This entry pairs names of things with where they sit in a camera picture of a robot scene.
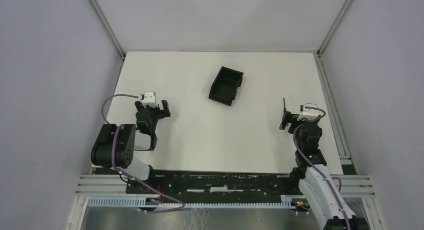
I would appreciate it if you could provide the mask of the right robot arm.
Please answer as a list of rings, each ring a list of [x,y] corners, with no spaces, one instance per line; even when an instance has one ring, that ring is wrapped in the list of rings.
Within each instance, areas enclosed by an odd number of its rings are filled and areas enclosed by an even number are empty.
[[[365,218],[357,217],[343,200],[341,184],[335,184],[327,162],[319,149],[323,135],[318,125],[326,112],[317,107],[306,106],[301,114],[284,110],[280,129],[292,134],[296,148],[297,166],[290,179],[305,196],[321,230],[368,230]]]

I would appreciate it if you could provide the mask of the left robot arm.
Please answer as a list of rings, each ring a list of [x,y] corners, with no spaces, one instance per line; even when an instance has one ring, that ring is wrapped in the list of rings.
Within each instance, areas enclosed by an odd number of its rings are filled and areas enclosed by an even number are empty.
[[[149,136],[147,151],[153,151],[157,144],[156,128],[158,120],[171,116],[167,100],[161,101],[163,108],[154,107],[153,103],[136,101],[136,123],[103,124],[91,150],[93,165],[114,169],[129,178],[147,180],[153,168],[134,157],[136,134]]]

